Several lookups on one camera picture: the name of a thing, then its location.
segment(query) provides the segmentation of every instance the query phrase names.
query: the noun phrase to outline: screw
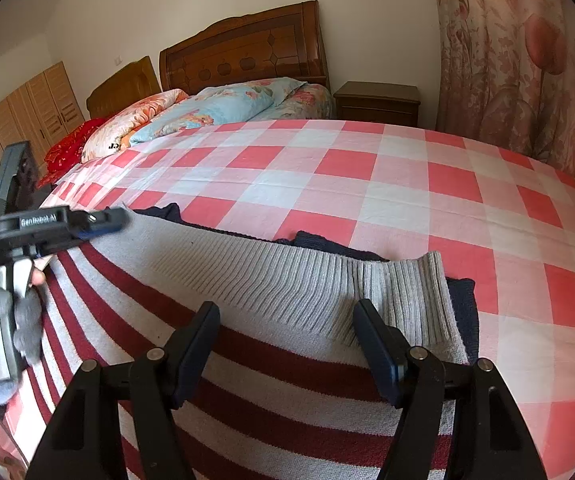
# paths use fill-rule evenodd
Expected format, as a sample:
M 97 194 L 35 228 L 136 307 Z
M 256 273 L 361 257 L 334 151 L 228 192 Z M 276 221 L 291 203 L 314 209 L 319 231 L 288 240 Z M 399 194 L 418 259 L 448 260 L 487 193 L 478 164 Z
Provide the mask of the screw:
M 491 372 L 494 370 L 494 363 L 485 357 L 481 357 L 476 364 L 479 365 L 479 368 L 484 372 Z
M 81 370 L 84 372 L 91 372 L 96 368 L 97 362 L 94 359 L 86 359 L 81 363 Z
M 410 355 L 419 361 L 423 361 L 427 357 L 427 350 L 422 346 L 413 346 L 410 348 Z
M 165 355 L 165 350 L 162 348 L 152 348 L 151 350 L 148 350 L 146 355 L 150 361 L 158 361 Z

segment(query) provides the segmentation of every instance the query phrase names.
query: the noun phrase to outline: wooden wardrobe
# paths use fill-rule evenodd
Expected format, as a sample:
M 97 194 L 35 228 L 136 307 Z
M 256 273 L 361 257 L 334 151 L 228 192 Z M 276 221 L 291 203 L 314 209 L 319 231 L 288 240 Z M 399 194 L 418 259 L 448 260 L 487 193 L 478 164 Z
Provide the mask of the wooden wardrobe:
M 45 174 L 47 151 L 83 122 L 66 68 L 58 62 L 0 102 L 0 159 L 8 144 L 29 140 Z

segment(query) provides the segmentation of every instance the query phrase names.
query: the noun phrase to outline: floral pillow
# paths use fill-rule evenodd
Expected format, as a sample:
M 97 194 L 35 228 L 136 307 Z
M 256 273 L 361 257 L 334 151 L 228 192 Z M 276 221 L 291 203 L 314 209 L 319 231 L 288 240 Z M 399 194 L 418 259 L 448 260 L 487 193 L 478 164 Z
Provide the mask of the floral pillow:
M 125 134 L 148 122 L 161 111 L 167 110 L 181 94 L 184 98 L 187 97 L 187 94 L 178 88 L 150 95 L 116 114 L 87 140 L 81 162 L 118 152 Z
M 276 103 L 282 103 L 305 83 L 289 77 L 262 79 L 204 88 L 198 94 L 160 113 L 125 136 L 123 146 L 155 139 L 208 124 L 249 121 Z
M 250 121 L 275 119 L 333 119 L 334 99 L 330 91 L 318 84 L 306 84 L 279 106 L 271 106 L 255 115 Z

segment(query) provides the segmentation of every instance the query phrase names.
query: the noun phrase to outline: wooden headboard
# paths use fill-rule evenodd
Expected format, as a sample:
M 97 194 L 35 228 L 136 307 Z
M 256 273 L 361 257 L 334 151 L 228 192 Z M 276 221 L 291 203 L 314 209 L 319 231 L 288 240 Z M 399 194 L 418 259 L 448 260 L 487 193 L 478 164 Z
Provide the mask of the wooden headboard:
M 164 90 L 190 95 L 221 86 L 289 76 L 329 88 L 327 61 L 313 0 L 213 23 L 159 56 Z
M 128 63 L 98 85 L 87 98 L 85 105 L 90 112 L 90 119 L 107 117 L 160 91 L 152 61 L 149 56 L 145 56 Z

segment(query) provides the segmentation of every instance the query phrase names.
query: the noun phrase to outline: floral curtain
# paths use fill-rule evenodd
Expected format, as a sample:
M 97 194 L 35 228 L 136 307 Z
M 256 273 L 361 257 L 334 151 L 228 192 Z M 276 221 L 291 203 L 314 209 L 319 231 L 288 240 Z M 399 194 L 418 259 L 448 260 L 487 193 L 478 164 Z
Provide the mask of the floral curtain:
M 437 3 L 437 130 L 523 153 L 575 176 L 574 3 Z

